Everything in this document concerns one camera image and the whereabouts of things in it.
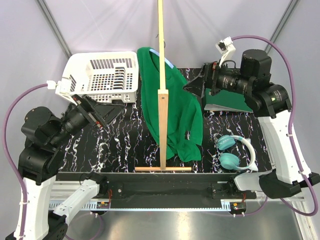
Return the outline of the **light blue plastic hanger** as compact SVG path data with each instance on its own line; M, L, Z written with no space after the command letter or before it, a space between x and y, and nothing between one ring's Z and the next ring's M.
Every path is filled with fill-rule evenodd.
M160 53L158 51L156 51L153 48L150 48L149 51L153 54L155 54L156 56L160 57ZM173 69L175 66L166 58L164 57L164 62L171 68Z

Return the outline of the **green t shirt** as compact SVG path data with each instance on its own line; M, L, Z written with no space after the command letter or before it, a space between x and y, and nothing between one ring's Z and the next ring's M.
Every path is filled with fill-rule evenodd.
M141 108L145 123L159 142L158 90L160 88L159 56L151 47L137 50L141 79ZM173 64L165 64L168 90L166 159L177 155L182 162L200 161L203 142L203 114L196 96L185 91L187 80Z

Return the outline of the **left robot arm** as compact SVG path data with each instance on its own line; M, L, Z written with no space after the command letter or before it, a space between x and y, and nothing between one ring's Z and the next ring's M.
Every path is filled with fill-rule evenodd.
M70 197L54 209L50 195L63 160L63 145L87 126L106 128L125 109L124 103L99 103L87 95L72 96L62 117L47 107L30 110L21 127L26 140L18 160L22 178L22 201L16 232L10 240L62 240L76 214L92 198L103 198L109 191L108 179L89 173Z

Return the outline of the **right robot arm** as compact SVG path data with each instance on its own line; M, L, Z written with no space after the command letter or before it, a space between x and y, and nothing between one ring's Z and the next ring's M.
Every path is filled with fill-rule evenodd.
M270 81L272 59L261 49L248 49L242 54L240 67L228 67L228 61L205 63L198 76L183 89L198 97L210 88L212 95L221 91L240 94L246 105L258 119L273 170L259 172L255 167L255 153L250 152L248 172L246 167L237 167L235 158L228 153L221 155L222 166L238 170L233 182L227 185L228 195L239 198L245 191L263 192L271 199L290 198L303 188L319 183L320 176L312 172L297 146L292 146L295 137L290 116L294 112L287 90Z

